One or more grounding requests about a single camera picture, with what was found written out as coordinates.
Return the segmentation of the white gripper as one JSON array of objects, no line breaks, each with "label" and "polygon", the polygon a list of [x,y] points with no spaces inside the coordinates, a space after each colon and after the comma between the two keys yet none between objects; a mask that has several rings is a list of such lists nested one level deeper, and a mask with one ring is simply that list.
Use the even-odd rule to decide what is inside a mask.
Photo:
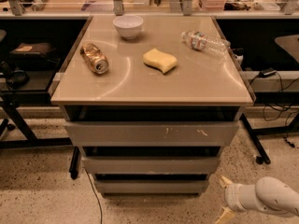
[{"label": "white gripper", "polygon": [[235,212],[246,212],[241,203],[245,185],[232,183],[233,181],[227,177],[220,176],[220,184],[223,188],[226,188],[224,200],[228,206],[223,206],[214,224],[228,224],[235,217]]}]

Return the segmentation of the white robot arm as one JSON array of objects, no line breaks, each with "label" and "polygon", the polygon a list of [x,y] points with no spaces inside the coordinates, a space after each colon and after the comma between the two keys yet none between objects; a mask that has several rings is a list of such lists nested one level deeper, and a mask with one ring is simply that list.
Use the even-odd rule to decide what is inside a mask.
[{"label": "white robot arm", "polygon": [[299,193],[274,177],[265,176],[250,185],[234,183],[223,175],[219,180],[226,205],[215,224],[227,224],[236,213],[248,211],[277,217],[299,216]]}]

